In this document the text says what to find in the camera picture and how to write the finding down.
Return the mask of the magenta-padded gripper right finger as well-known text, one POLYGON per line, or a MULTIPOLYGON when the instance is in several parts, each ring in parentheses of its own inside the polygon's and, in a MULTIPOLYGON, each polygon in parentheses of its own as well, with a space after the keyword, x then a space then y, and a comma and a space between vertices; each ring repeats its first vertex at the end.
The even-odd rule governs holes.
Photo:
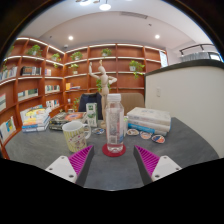
POLYGON ((144 185, 181 170, 167 155, 158 156, 138 145, 134 146, 133 154, 144 185))

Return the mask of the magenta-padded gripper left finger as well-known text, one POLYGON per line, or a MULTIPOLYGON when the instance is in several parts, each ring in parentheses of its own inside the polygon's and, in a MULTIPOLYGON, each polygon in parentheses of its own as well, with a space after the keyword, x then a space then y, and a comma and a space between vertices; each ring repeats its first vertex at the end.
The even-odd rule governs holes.
POLYGON ((79 186, 85 184, 89 167, 94 156, 94 146, 90 145, 69 157, 60 156, 46 171, 79 186))

